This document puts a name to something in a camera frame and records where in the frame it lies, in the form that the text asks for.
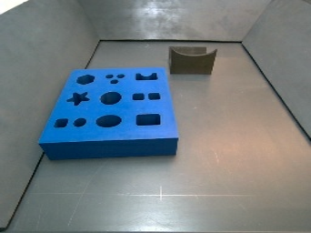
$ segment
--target small round hole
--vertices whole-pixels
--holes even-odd
[[[122,118],[117,115],[106,115],[98,118],[97,124],[99,127],[115,127],[122,123]]]
[[[117,104],[122,99],[122,95],[118,92],[107,92],[102,95],[102,102],[106,105]]]
[[[79,118],[77,119],[77,121],[74,122],[74,125],[77,127],[82,127],[85,124],[87,123],[87,120],[85,118]]]

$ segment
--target blue foam block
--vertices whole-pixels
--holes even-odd
[[[175,155],[178,140],[165,68],[73,72],[39,139],[50,159]]]

